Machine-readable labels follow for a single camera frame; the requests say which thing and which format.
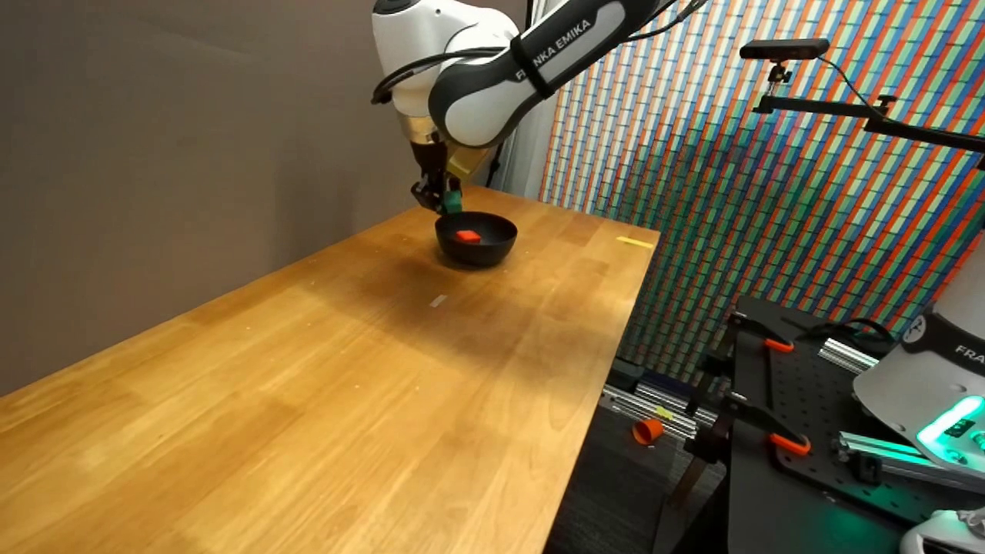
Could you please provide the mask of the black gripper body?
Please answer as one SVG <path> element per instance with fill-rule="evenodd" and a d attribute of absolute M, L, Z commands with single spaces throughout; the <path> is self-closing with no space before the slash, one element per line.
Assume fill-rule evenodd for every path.
<path fill-rule="evenodd" d="M 445 196 L 445 149 L 440 142 L 433 146 L 417 146 L 413 158 L 423 170 L 418 183 L 413 185 L 413 196 L 423 204 L 424 196 Z"/>

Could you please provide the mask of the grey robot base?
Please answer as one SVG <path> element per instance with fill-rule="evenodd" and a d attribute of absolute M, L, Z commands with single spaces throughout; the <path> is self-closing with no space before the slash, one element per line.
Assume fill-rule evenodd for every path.
<path fill-rule="evenodd" d="M 928 460 L 985 475 L 985 257 L 914 317 L 898 344 L 853 380 L 856 401 Z"/>

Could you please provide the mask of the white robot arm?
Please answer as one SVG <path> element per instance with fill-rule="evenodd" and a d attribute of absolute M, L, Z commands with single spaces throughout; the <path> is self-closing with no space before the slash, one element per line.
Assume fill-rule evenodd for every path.
<path fill-rule="evenodd" d="M 462 211 L 458 152 L 496 149 L 540 102 L 611 50 L 688 21 L 709 0 L 561 0 L 529 27 L 468 0 L 372 0 L 386 78 L 375 106 L 402 123 L 423 180 L 413 196 Z"/>

